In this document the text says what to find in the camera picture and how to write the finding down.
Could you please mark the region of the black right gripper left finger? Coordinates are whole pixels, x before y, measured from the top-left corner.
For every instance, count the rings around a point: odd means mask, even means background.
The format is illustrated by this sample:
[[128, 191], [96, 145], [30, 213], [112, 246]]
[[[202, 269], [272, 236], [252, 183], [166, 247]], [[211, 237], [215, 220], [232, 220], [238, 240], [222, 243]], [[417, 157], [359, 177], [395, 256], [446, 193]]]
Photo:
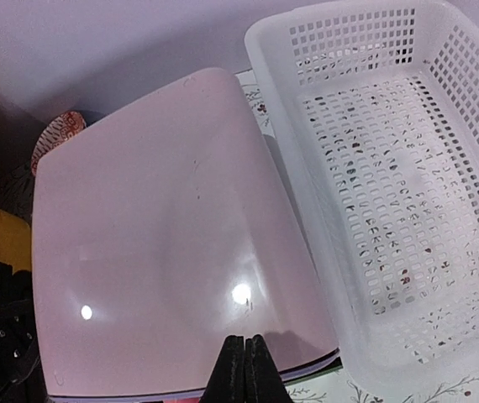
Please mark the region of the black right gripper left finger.
[[224, 340], [200, 403], [242, 403], [244, 387], [245, 341], [230, 335]]

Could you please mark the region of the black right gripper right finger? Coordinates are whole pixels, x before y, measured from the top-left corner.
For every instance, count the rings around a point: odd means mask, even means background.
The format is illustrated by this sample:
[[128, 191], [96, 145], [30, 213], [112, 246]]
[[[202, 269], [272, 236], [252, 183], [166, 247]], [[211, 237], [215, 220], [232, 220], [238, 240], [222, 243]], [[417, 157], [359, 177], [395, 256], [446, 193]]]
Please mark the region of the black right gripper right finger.
[[257, 334], [245, 342], [245, 401], [293, 403], [267, 347]]

